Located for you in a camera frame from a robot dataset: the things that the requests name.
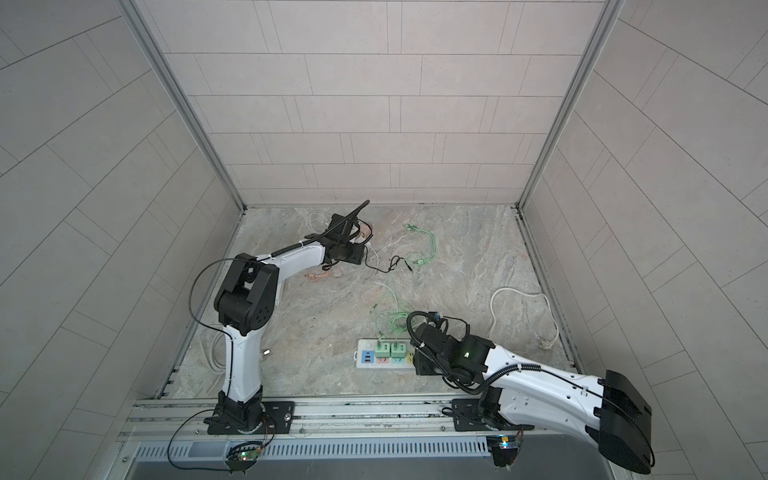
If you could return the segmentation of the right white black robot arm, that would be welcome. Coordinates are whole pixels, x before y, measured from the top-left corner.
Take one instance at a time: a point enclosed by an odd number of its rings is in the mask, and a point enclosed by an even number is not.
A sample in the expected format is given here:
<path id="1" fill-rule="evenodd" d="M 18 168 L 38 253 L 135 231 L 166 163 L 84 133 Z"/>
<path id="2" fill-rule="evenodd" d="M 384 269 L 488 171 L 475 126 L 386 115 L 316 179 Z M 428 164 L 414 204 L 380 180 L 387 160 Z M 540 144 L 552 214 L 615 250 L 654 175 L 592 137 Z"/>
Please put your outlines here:
<path id="1" fill-rule="evenodd" d="M 623 374 L 581 375 L 535 363 L 466 330 L 457 339 L 450 318 L 413 311 L 406 318 L 417 374 L 438 375 L 478 397 L 465 419 L 523 434 L 539 427 L 594 445 L 612 463 L 638 474 L 656 464 L 652 408 Z"/>

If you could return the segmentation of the white multicolour socket power strip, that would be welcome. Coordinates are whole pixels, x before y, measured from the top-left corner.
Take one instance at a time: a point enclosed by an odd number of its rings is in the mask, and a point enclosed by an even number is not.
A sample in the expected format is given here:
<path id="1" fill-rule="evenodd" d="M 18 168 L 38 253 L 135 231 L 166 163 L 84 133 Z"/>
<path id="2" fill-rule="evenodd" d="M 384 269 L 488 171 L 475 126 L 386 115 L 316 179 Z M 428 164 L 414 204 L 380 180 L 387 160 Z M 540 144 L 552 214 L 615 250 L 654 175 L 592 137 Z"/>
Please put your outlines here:
<path id="1" fill-rule="evenodd" d="M 360 339 L 354 358 L 358 369 L 414 369 L 414 347 L 403 339 Z"/>

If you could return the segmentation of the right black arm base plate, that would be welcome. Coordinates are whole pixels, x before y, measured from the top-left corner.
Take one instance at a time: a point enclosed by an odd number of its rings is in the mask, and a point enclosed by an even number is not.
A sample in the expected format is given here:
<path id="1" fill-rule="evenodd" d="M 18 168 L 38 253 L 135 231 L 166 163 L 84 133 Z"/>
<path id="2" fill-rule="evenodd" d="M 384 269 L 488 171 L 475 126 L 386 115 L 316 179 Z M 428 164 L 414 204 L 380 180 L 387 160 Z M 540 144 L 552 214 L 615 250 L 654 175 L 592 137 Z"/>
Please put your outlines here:
<path id="1" fill-rule="evenodd" d="M 441 413 L 453 419 L 457 432 L 477 431 L 531 431 L 535 427 L 528 424 L 514 424 L 500 413 L 498 404 L 490 401 L 469 398 L 457 398 L 449 407 L 443 407 Z"/>

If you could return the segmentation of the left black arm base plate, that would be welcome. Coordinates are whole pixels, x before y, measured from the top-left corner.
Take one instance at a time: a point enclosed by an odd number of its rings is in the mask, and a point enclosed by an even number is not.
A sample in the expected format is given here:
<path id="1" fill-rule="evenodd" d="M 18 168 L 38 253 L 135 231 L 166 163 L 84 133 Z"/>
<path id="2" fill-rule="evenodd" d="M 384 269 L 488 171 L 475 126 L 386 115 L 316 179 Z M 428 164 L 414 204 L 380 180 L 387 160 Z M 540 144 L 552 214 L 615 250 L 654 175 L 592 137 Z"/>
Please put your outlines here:
<path id="1" fill-rule="evenodd" d="M 292 401 L 261 402 L 258 407 L 217 405 L 214 413 L 203 422 L 209 435 L 287 434 L 295 407 Z"/>

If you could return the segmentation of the white charger with black cable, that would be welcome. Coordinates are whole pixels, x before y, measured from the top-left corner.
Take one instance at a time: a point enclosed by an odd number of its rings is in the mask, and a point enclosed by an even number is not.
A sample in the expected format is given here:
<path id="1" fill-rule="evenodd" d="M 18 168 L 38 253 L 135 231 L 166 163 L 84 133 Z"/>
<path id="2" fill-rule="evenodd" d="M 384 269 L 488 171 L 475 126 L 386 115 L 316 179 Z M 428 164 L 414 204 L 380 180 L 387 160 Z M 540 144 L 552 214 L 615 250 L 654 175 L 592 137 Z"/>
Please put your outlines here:
<path id="1" fill-rule="evenodd" d="M 378 253 L 369 246 L 365 247 L 363 262 L 367 268 L 384 275 L 393 273 L 401 265 L 404 265 L 409 272 L 414 271 L 413 267 L 405 257 L 393 255 L 386 262 L 383 262 Z"/>

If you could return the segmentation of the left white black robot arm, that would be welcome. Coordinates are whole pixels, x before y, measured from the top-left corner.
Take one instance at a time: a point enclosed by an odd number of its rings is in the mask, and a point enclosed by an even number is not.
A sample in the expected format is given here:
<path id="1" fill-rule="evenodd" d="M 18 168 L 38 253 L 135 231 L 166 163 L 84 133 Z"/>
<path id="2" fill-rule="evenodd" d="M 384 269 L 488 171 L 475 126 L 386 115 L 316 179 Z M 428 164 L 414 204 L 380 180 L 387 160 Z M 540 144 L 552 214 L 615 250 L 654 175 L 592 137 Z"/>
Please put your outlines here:
<path id="1" fill-rule="evenodd" d="M 272 416 L 263 404 L 259 363 L 266 325 L 289 278 L 317 266 L 362 263 L 366 243 L 354 240 L 360 235 L 358 215 L 369 204 L 365 200 L 344 216 L 333 215 L 324 231 L 270 254 L 241 253 L 228 259 L 229 269 L 214 299 L 214 310 L 222 325 L 219 331 L 228 339 L 225 380 L 212 415 L 204 420 L 208 434 L 287 430 L 289 420 L 268 423 Z"/>

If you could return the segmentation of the green charger adapter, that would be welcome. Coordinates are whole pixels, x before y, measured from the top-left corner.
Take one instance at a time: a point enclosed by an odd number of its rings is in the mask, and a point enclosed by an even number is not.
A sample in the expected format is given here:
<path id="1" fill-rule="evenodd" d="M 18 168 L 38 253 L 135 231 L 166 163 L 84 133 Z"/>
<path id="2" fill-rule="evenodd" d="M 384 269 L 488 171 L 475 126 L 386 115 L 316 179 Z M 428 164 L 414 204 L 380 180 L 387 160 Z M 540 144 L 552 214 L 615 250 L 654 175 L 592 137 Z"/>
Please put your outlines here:
<path id="1" fill-rule="evenodd" d="M 407 345 L 402 342 L 390 343 L 390 357 L 391 358 L 405 358 L 407 356 Z"/>
<path id="2" fill-rule="evenodd" d="M 390 357 L 390 342 L 384 340 L 378 340 L 375 346 L 375 356 L 377 359 L 385 359 Z"/>

